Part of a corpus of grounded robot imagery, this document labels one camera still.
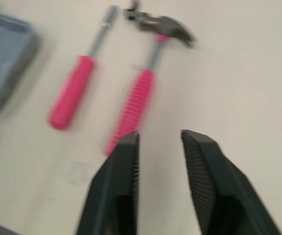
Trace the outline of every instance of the claw hammer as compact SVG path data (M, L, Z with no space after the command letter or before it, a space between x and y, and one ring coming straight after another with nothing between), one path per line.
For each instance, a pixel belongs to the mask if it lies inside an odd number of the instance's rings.
M151 17L148 13L138 12L138 6L138 2L134 1L133 7L126 10L126 18L136 21L140 30L157 33L157 43L145 69L137 77L130 90L115 131L105 149L107 156L112 153L122 136L138 130L153 90L155 83L154 69L165 42L169 38L178 38L186 46L191 47L195 41L191 34L179 22L166 16L155 18Z

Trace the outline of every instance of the pink screwdriver handle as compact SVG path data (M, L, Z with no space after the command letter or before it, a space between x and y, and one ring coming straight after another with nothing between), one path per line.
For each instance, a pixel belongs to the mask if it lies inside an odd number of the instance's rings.
M64 130L69 127L94 66L93 58L79 56L78 64L70 74L62 93L49 114L48 121L53 128Z
M137 131L142 115L148 104L154 85L155 74L151 70L144 70L133 85L128 100L117 123L115 132L106 148L105 154L109 156L118 140L133 131Z

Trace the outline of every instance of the toolbox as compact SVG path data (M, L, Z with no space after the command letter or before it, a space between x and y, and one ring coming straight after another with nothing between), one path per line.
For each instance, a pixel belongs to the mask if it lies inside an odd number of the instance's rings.
M31 24L0 14L0 108L35 54L37 37Z

